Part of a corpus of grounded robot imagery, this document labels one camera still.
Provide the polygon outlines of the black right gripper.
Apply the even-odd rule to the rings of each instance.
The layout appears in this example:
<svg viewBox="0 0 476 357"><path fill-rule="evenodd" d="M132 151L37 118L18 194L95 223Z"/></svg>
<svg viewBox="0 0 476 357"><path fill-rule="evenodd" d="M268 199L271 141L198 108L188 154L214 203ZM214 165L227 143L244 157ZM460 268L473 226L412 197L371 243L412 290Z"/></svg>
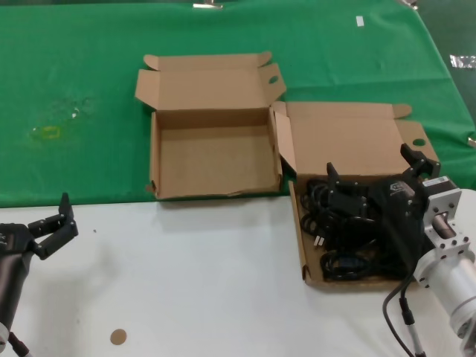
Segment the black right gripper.
<svg viewBox="0 0 476 357"><path fill-rule="evenodd" d="M341 176L331 162L327 163L327 207L345 216L379 216L382 226L395 246L409 274L428 250L421 205L415 189L406 182L440 176L440 162L423 152L402 144L400 154L408 164L400 178L387 177L371 182L362 178Z"/></svg>

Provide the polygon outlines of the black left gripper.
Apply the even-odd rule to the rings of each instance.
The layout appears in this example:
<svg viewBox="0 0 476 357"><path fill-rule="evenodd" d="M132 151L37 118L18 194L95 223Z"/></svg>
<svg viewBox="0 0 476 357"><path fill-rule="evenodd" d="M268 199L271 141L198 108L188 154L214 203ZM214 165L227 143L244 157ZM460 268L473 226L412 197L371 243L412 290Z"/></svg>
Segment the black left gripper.
<svg viewBox="0 0 476 357"><path fill-rule="evenodd" d="M73 207L62 194L58 214L28 225L1 224L1 323L12 324L33 253L48 259L78 236Z"/></svg>

